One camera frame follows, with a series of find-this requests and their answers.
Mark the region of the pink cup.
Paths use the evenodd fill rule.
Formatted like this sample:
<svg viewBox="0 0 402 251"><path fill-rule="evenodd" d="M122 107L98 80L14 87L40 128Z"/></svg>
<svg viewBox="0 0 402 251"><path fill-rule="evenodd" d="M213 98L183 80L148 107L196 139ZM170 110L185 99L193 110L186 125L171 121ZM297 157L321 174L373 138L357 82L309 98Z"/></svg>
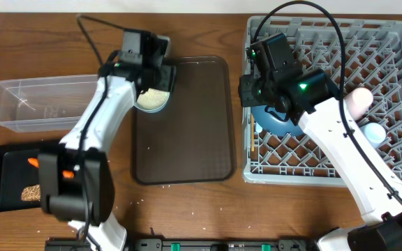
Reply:
<svg viewBox="0 0 402 251"><path fill-rule="evenodd" d="M370 90L359 87L344 97L345 106L354 120L358 120L373 103L373 94Z"/></svg>

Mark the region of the dark blue plate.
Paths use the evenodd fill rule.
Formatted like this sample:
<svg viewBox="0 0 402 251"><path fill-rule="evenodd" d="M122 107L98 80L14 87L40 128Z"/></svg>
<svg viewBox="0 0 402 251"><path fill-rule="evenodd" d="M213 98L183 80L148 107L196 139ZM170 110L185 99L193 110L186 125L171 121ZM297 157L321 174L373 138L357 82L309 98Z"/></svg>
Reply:
<svg viewBox="0 0 402 251"><path fill-rule="evenodd" d="M291 120L282 121L285 114L277 112L273 107L265 105L252 107L251 114L255 123L262 127L262 131L270 132L272 135L283 137L289 133L295 137L304 134L302 129L298 125L294 125Z"/></svg>

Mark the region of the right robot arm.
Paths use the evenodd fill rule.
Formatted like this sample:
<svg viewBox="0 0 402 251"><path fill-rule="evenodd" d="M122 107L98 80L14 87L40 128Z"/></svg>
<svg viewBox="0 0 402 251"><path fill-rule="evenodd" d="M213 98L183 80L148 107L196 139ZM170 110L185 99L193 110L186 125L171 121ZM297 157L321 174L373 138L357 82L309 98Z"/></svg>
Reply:
<svg viewBox="0 0 402 251"><path fill-rule="evenodd" d="M402 250L402 181L352 120L340 89L321 69L304 72L279 33L250 44L242 107L264 105L299 126L327 156L351 192L364 226L320 237L319 250Z"/></svg>

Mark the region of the wooden chopstick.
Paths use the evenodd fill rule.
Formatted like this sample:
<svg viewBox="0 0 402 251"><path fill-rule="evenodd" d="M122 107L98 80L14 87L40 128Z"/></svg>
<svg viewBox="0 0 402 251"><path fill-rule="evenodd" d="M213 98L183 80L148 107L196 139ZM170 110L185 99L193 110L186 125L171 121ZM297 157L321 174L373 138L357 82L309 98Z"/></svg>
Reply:
<svg viewBox="0 0 402 251"><path fill-rule="evenodd" d="M254 145L254 117L251 114L251 152L254 152L255 145Z"/></svg>

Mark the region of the orange carrot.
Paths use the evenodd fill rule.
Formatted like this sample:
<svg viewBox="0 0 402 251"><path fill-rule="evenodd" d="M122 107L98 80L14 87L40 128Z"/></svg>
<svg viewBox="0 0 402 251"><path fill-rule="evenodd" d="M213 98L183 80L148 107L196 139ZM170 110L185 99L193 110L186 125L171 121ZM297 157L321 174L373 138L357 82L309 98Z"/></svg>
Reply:
<svg viewBox="0 0 402 251"><path fill-rule="evenodd" d="M39 168L39 161L37 158L28 158L27 159L28 163L32 166L34 166L36 169ZM72 171L62 171L62 177L63 178L74 178L75 174Z"/></svg>

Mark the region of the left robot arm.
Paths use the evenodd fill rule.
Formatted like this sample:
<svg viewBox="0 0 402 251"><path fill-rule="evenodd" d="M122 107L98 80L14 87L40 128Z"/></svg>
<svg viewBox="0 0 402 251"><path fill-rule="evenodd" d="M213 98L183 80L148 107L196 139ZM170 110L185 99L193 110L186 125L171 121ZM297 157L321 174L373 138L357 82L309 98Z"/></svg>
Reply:
<svg viewBox="0 0 402 251"><path fill-rule="evenodd" d="M40 206L66 221L76 238L49 238L46 250L124 250L127 231L112 212L107 155L125 115L151 89L169 93L175 66L165 65L170 39L124 29L120 50L100 63L96 92L74 128L39 151Z"/></svg>

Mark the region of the light blue cup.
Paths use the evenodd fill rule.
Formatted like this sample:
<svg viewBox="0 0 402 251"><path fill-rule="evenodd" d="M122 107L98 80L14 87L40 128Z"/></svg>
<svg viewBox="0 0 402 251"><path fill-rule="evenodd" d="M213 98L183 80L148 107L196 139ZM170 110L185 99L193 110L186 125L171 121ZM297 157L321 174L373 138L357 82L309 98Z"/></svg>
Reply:
<svg viewBox="0 0 402 251"><path fill-rule="evenodd" d="M360 130L370 145L375 149L384 142L387 136L385 129L378 123L367 123L362 126Z"/></svg>

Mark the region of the light blue plastic spoon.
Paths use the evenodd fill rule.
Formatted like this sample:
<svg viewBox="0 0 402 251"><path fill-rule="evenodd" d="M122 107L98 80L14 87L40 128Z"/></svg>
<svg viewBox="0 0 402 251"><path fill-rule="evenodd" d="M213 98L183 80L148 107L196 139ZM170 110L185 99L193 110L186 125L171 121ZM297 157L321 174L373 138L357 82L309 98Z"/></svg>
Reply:
<svg viewBox="0 0 402 251"><path fill-rule="evenodd" d="M261 133L261 132L262 132L262 127L261 127L258 123L255 123L255 131L256 131L257 133Z"/></svg>

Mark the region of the light blue rice bowl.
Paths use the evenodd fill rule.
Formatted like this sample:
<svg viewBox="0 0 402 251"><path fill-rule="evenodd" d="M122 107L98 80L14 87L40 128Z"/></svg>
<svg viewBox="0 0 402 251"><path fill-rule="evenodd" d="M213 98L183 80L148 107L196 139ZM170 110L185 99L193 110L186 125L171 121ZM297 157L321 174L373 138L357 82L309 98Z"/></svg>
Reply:
<svg viewBox="0 0 402 251"><path fill-rule="evenodd" d="M170 98L170 92L157 89L148 89L141 93L135 102L135 107L146 113L156 113L161 111Z"/></svg>

